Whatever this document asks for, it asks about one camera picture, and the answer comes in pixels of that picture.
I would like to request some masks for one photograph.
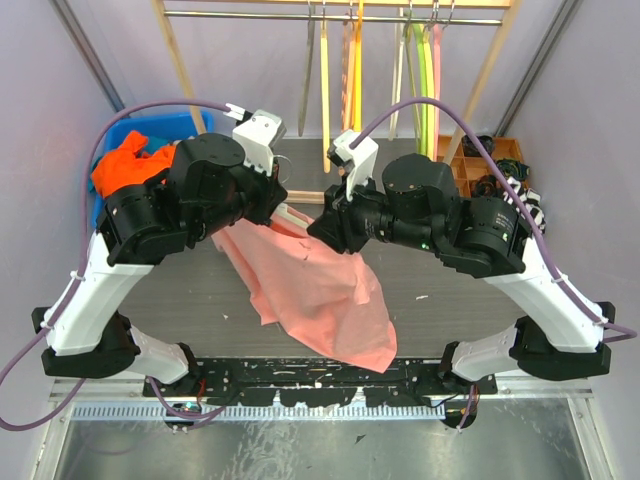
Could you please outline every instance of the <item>metal floor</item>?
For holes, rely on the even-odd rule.
[[[125,450],[124,454],[114,454]],[[159,422],[69,427],[55,479],[306,480],[590,478],[565,399],[480,403],[462,434],[439,421]]]
[[[413,140],[380,141],[376,176],[389,160],[414,148]],[[320,140],[282,142],[278,153],[294,165],[287,188],[323,191],[338,181],[337,173],[322,173],[321,149]],[[291,167],[282,163],[286,178]],[[322,211],[321,206],[295,207],[312,217]],[[375,241],[362,253],[382,284],[398,355],[440,356],[451,341],[491,335],[522,316],[495,288],[444,268],[429,253]],[[247,288],[209,240],[166,258],[120,311],[149,335],[189,344],[196,356],[313,355],[278,325],[260,326]]]

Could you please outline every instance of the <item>green strap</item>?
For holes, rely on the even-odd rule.
[[[413,24],[413,36],[416,39],[416,46],[418,48],[418,64],[420,66],[420,95],[427,96],[427,61],[424,53],[424,36],[422,33],[422,27],[415,23]],[[420,148],[418,153],[422,155],[427,154],[427,106],[423,104],[420,110]]]

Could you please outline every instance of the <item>white wall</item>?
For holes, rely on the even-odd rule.
[[[48,2],[11,0],[0,15],[0,364],[33,335],[31,310],[51,305],[75,267],[79,181],[89,143],[112,115]],[[0,389],[13,423],[47,411],[43,344]],[[27,478],[44,427],[0,430],[3,479]]]
[[[617,322],[640,328],[640,2],[583,2],[509,132],[533,168],[551,251]],[[620,478],[640,472],[640,342],[611,345],[594,389]]]
[[[180,86],[151,9],[151,0],[71,0],[118,91],[127,105],[180,96]],[[507,107],[524,69],[549,25],[560,0],[525,0],[508,44],[498,61],[478,107],[473,125],[493,131]],[[167,2],[174,9],[216,11],[308,12],[307,5],[229,5],[206,2]],[[328,14],[342,14],[340,7]],[[430,9],[415,9],[428,16]],[[371,8],[368,15],[396,15],[394,9]],[[443,10],[442,16],[448,17]],[[499,18],[501,12],[464,11],[455,18]],[[172,18],[199,97],[264,108],[282,116],[290,135],[297,135],[298,101],[306,47],[306,22]],[[468,94],[487,52],[495,27],[450,27],[443,39],[442,98],[458,111]],[[332,127],[340,124],[342,25],[329,26]],[[365,24],[363,30],[363,115],[371,120],[388,107],[393,67],[393,25]],[[314,71],[311,81],[306,136],[321,133],[319,25],[316,28]],[[409,96],[404,82],[404,96]],[[412,117],[400,116],[399,131],[412,135]],[[453,131],[443,117],[443,132]]]

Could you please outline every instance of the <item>blue bin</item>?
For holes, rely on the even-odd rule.
[[[202,112],[202,119],[207,132],[213,131],[213,116],[209,112]],[[184,140],[197,135],[190,113],[171,113],[168,115],[153,115],[140,118],[125,118],[109,129],[104,141],[104,153],[118,148],[131,130],[140,132],[145,137],[163,138],[169,142]],[[104,200],[96,194],[91,214],[91,225],[96,228],[98,215],[102,211]]]

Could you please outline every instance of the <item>hanging rod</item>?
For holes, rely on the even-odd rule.
[[[245,20],[313,20],[321,22],[327,20],[328,22],[356,22],[358,17],[349,15],[308,15],[303,13],[240,13],[240,12],[199,12],[189,10],[165,10],[165,17],[189,17],[189,18],[238,18]],[[371,23],[434,23],[429,17],[419,18],[412,17],[362,17],[363,22]],[[446,18],[440,18],[435,23],[441,25],[449,24],[449,20]],[[464,19],[451,19],[451,25],[477,25],[486,27],[499,27],[502,25],[502,20],[464,20]]]

